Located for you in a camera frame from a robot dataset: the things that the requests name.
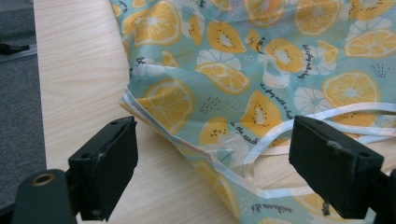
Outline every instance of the gray carpet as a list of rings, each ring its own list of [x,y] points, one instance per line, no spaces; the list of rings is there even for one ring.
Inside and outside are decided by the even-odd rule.
[[[35,44],[33,5],[0,0],[0,42]],[[37,56],[0,63],[0,209],[26,176],[45,168]]]

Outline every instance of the light wood surface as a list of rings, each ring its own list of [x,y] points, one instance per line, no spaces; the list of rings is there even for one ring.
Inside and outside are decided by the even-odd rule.
[[[76,150],[129,115],[118,105],[129,66],[109,0],[35,0],[35,25],[47,165],[67,170]],[[136,131],[139,163],[110,223],[236,223],[166,139],[140,120]],[[396,165],[394,146],[395,139],[375,147],[387,156],[386,172]],[[287,156],[259,158],[255,174],[263,189],[305,185]]]

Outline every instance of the fabric bag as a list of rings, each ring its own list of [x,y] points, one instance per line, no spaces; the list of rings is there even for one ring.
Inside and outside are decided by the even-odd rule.
[[[120,104],[169,139],[241,223],[373,221],[371,210],[323,216],[302,179],[281,181],[297,176],[285,159],[295,115],[364,144],[396,135],[395,1],[111,3],[131,66]]]

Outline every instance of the wooden table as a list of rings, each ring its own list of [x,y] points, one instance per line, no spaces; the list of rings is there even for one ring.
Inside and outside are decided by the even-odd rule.
[[[67,170],[76,150],[111,120],[129,115],[118,105],[129,66],[109,0],[35,0],[35,25],[47,165]],[[236,223],[166,139],[139,120],[136,131],[139,163],[110,223]],[[385,171],[396,164],[389,146],[396,141],[376,147],[387,156]],[[282,175],[266,164],[258,186],[300,186],[287,156],[278,159],[285,163]]]

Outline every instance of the printed fabric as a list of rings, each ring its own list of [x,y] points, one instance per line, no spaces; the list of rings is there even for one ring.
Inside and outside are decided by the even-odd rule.
[[[120,104],[169,139],[240,223],[374,219],[323,216],[308,186],[262,189],[254,162],[288,154],[295,115],[363,143],[396,135],[394,0],[111,4],[131,67]]]

